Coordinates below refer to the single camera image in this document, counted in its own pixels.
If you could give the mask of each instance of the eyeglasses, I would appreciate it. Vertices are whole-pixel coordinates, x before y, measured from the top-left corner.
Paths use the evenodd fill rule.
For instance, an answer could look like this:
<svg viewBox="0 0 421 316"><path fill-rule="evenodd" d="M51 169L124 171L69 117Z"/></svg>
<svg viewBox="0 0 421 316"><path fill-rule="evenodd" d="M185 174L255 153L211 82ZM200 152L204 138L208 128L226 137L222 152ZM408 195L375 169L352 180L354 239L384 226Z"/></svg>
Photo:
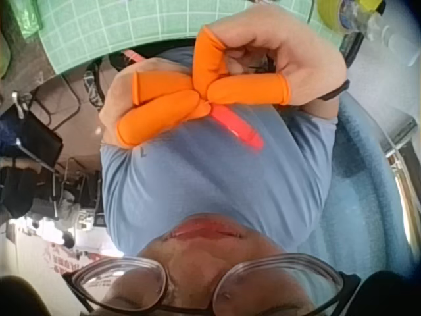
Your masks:
<svg viewBox="0 0 421 316"><path fill-rule="evenodd" d="M95 310L91 302L116 315L336 316L360 283L357 275L337 272L317 258L289 253L236 265L221 278L206 309L189 309L163 304L169 277L150 259L102 259L62 277L89 312Z"/></svg>

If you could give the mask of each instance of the tape roll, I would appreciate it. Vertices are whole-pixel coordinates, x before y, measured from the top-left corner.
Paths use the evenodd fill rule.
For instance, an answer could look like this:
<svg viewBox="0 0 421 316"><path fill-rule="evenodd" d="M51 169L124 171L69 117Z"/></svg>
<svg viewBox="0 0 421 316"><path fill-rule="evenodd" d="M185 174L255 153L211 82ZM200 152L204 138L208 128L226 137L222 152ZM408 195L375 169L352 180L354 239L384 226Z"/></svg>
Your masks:
<svg viewBox="0 0 421 316"><path fill-rule="evenodd" d="M323 23L331 30L340 34L349 34L352 31L344 28L339 18L342 3L346 0L318 0L318 14Z"/></svg>

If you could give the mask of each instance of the yellow tape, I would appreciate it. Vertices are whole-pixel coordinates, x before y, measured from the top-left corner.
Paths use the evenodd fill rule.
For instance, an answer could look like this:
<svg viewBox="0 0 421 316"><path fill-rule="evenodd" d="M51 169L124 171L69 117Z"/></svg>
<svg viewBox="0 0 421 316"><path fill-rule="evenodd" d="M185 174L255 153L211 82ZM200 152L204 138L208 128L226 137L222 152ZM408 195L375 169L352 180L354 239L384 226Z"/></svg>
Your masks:
<svg viewBox="0 0 421 316"><path fill-rule="evenodd" d="M359 4L368 11L376 10L380 3L382 3L382 0L359 0Z"/></svg>
<svg viewBox="0 0 421 316"><path fill-rule="evenodd" d="M331 30L346 34L349 33L339 21L339 7L342 0L318 0L318 14L323 23Z"/></svg>
<svg viewBox="0 0 421 316"><path fill-rule="evenodd" d="M349 33L339 21L339 8L343 0L318 0L318 14L323 20L323 23L331 30L346 34ZM378 8L382 0L358 0L359 4L362 5L366 10L373 11Z"/></svg>

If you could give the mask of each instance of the glasses frame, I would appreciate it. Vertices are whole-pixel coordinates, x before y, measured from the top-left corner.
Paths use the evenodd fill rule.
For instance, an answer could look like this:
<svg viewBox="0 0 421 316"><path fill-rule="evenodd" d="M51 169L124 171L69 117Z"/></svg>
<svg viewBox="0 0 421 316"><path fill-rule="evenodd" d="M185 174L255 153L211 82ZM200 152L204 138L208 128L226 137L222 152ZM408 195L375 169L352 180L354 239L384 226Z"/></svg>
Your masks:
<svg viewBox="0 0 421 316"><path fill-rule="evenodd" d="M150 259L146 259L146 258L130 258L130 257L125 257L125 258L107 258L107 259L102 259L101 261L118 261L121 259L141 259L141 260L147 260L147 261L151 261ZM80 289L79 286L77 286L74 282L74 279L76 276L79 276L81 274L81 272L84 269L88 269L90 265L94 265L94 264L98 264L98 261L87 265L85 267L82 267L81 269L77 270L77 271L73 271L73 272L67 272L65 274L62 275L62 278L64 279L64 281L66 282L67 286L69 287L69 289L72 291L72 293L77 297L77 299L79 300L79 302L86 308L86 310L91 313L94 310L94 308L91 306L90 302L102 307L103 309L106 309L107 311L113 311L115 313L119 313L121 315L131 315L131 316L144 316L144 315L148 315L150 313L152 313L153 311L156 310L160 310L160 311L167 311L170 313L180 313L180 314L185 314L185 315L209 315L209 316L216 316L214 311L213 311L213 301L214 301L214 295L215 293L217 293L220 285L222 284L222 281L228 277L229 275L236 273L239 270L244 270L244 269L252 269L253 267L258 267L258 266L262 266L262 265L270 265L271 262L273 264L273 262L278 261L278 260L283 260L284 262L290 262L290 263L316 263L316 264L321 264L327 271L331 270L334 271L335 273L338 274L339 276L339 280L342 282L342 288L341 290L334 296L332 297L330 300L328 300L326 303L322 304L320 307L317 307L314 311L311 311L310 313L305 314L304 316L317 316L318 314L320 314L321 312L327 310L327 308L333 306L335 303L337 303L337 306L335 307L334 311L332 312L332 314L330 316L339 316L341 314L341 312L345 309L346 305L351 301L351 298L353 297L354 293L357 291L357 288L361 282L361 279L353 274L353 275L348 275L345 274L343 272L336 272L334 268L332 268L330 265L328 265L327 263L313 257L310 255L305 255L302 253L287 253L287 254L281 254L281 255L275 255L272 257L267 257L264 259L258 259L258 260L252 260L252 261L247 261L244 263L240 263L234 267L232 267L229 271L227 271L227 273L221 278L220 282L218 283L218 286L214 289L214 293L212 295L212 300L210 301L209 305L207 308L205 309L194 309L194 308L184 308L184 307L175 307L175 306L169 306L169 305L164 305L162 304L163 299L165 299L166 297L166 293L168 291L168 274L167 271L165 270L164 267L162 267L161 264L159 264L156 261L155 262L157 265L161 266L162 269L164 270L165 274L166 274L166 280L165 280L165 284L164 284L164 290L162 291L162 294L160 296L160 298L157 300L157 302L152 305L151 307L144 309L142 311L128 311L128 310L124 310L124 309L119 309L119 308L114 308L114 307L110 307L107 306L101 302L98 302L97 300L95 300L94 298L92 298L91 296L89 296L89 294L85 293L85 291L83 291L82 289ZM280 311L282 309L282 307L279 307L279 309L271 309L270 311L267 312L263 312L262 314L259 314L259 316L270 316L273 315L275 313L277 313L278 311Z"/></svg>

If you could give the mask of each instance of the glasses lens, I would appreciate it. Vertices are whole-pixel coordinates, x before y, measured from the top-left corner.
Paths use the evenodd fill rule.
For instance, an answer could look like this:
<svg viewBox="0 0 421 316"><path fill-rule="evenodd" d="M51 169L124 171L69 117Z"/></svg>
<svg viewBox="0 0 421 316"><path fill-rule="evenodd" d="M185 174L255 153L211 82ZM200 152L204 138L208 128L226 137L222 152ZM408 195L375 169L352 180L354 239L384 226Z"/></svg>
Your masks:
<svg viewBox="0 0 421 316"><path fill-rule="evenodd" d="M165 288L165 271L146 259L117 259L80 276L78 286L93 301L126 311L154 306Z"/></svg>
<svg viewBox="0 0 421 316"><path fill-rule="evenodd" d="M217 316L300 316L322 306L340 290L341 282L317 269L261 265L228 273L218 285L213 304Z"/></svg>

